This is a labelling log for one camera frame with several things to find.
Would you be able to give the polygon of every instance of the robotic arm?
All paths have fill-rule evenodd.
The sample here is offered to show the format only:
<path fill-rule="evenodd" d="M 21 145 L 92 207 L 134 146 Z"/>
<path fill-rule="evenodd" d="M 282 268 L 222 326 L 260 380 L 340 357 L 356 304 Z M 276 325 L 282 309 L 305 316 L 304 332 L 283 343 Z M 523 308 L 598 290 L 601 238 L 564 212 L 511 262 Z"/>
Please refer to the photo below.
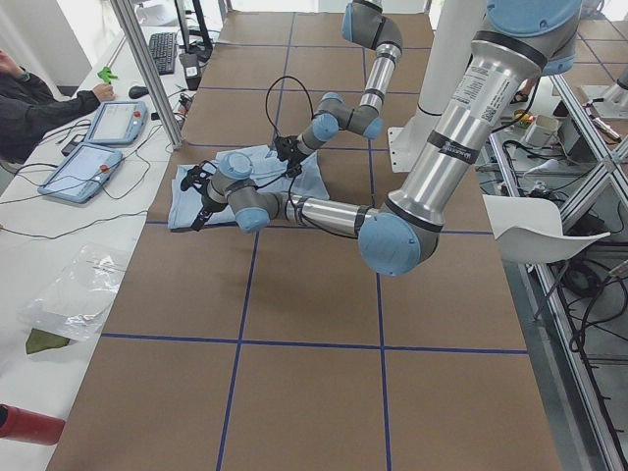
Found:
<path fill-rule="evenodd" d="M 360 106 L 347 106 L 337 93 L 327 93 L 314 113 L 310 126 L 299 136 L 275 139 L 278 157 L 295 167 L 317 149 L 347 130 L 375 139 L 384 126 L 380 113 L 393 77 L 394 66 L 401 58 L 403 43 L 396 24 L 382 15 L 381 1 L 356 0 L 346 6 L 342 37 L 372 49 L 377 56 L 366 83 Z"/>
<path fill-rule="evenodd" d="M 384 275 L 401 275 L 429 258 L 445 224 L 443 211 L 469 165 L 525 79 L 567 71 L 575 57 L 581 0 L 489 0 L 487 17 L 472 41 L 473 59 L 440 121 L 429 135 L 403 186 L 380 209 L 287 193 L 259 193 L 252 165 L 237 152 L 223 159 L 208 183 L 193 184 L 203 195 L 200 215 L 229 204 L 239 227 L 256 232 L 271 219 L 355 236 L 365 262 Z M 312 124 L 299 136 L 277 142 L 288 172 L 331 140 L 339 129 L 374 138 L 394 64 L 401 56 L 398 28 L 382 16 L 379 1 L 347 6 L 343 36 L 377 51 L 360 106 L 347 107 L 328 93 Z"/>

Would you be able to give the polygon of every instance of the blue joint cap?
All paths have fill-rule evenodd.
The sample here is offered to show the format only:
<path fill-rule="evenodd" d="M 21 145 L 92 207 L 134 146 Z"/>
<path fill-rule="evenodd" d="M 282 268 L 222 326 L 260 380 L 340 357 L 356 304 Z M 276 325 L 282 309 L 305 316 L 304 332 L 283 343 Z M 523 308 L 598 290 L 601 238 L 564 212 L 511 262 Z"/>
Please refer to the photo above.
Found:
<path fill-rule="evenodd" d="M 323 98 L 321 99 L 321 101 L 325 101 L 325 100 L 338 100 L 340 103 L 344 103 L 344 100 L 342 99 L 342 97 L 333 91 L 327 92 L 325 93 L 325 95 L 323 95 Z"/>
<path fill-rule="evenodd" d="M 329 113 L 318 115 L 312 121 L 312 132 L 314 133 L 314 137 L 321 142 L 332 140 L 336 137 L 339 130 L 338 120 L 334 115 Z"/>
<path fill-rule="evenodd" d="M 253 163 L 246 154 L 233 151 L 218 163 L 218 170 L 228 179 L 246 180 L 253 172 Z"/>
<path fill-rule="evenodd" d="M 569 57 L 562 57 L 560 59 L 556 59 L 555 61 L 549 61 L 541 75 L 543 77 L 546 76 L 557 76 L 559 74 L 564 74 L 568 70 L 573 67 L 573 63 L 576 61 L 576 55 Z"/>
<path fill-rule="evenodd" d="M 242 208 L 235 213 L 235 221 L 243 233 L 256 233 L 271 222 L 271 218 L 265 209 Z"/>
<path fill-rule="evenodd" d="M 344 10 L 344 18 L 342 19 L 342 37 L 353 42 L 353 5 L 348 4 Z"/>
<path fill-rule="evenodd" d="M 581 4 L 582 0 L 489 0 L 487 16 L 499 32 L 535 37 L 563 26 Z"/>
<path fill-rule="evenodd" d="M 366 137 L 367 139 L 377 139 L 377 136 L 380 135 L 380 132 L 382 132 L 382 129 L 384 128 L 384 120 L 382 118 L 380 118 L 379 116 L 374 119 L 371 124 L 366 128 L 366 130 L 364 130 L 364 133 L 362 134 L 364 137 Z"/>
<path fill-rule="evenodd" d="M 419 237 L 394 214 L 380 213 L 367 219 L 357 243 L 366 264 L 382 275 L 403 275 L 421 259 Z"/>

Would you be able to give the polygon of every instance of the green toy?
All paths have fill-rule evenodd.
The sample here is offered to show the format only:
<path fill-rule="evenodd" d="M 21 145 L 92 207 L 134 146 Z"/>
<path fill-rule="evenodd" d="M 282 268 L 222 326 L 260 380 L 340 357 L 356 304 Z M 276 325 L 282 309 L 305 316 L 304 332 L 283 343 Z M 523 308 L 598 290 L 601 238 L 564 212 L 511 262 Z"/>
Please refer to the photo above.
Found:
<path fill-rule="evenodd" d="M 103 67 L 102 71 L 98 73 L 98 76 L 107 84 L 111 84 L 112 79 L 117 79 L 118 76 L 115 76 L 109 67 Z"/>

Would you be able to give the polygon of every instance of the person's hand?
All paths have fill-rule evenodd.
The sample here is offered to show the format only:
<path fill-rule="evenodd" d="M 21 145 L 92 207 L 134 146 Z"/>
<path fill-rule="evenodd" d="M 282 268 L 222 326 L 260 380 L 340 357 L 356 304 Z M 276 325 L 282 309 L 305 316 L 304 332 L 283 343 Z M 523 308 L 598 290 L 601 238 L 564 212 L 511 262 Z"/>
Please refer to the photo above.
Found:
<path fill-rule="evenodd" d="M 94 95 L 101 103 L 103 101 L 111 101 L 116 97 L 113 85 L 107 83 L 98 83 L 91 91 L 94 92 Z"/>
<path fill-rule="evenodd" d="M 6 51 L 0 49 L 0 74 L 8 74 L 14 79 L 19 79 L 24 71 L 18 65 L 16 61 L 13 60 Z"/>

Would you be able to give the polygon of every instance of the label sticker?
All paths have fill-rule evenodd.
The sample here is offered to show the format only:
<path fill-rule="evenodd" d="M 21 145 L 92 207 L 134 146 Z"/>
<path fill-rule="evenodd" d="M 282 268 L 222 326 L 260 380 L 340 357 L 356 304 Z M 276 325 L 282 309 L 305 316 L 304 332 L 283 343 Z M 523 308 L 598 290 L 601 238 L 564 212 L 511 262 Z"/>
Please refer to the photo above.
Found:
<path fill-rule="evenodd" d="M 466 147 L 455 140 L 449 139 L 439 132 L 432 131 L 428 136 L 428 142 L 435 147 L 438 147 L 439 152 L 453 157 L 454 159 L 461 160 L 466 164 L 475 164 L 478 160 L 479 150 Z"/>
<path fill-rule="evenodd" d="M 519 82 L 502 72 L 471 66 L 451 100 L 468 110 L 473 118 L 494 126 L 518 88 Z"/>

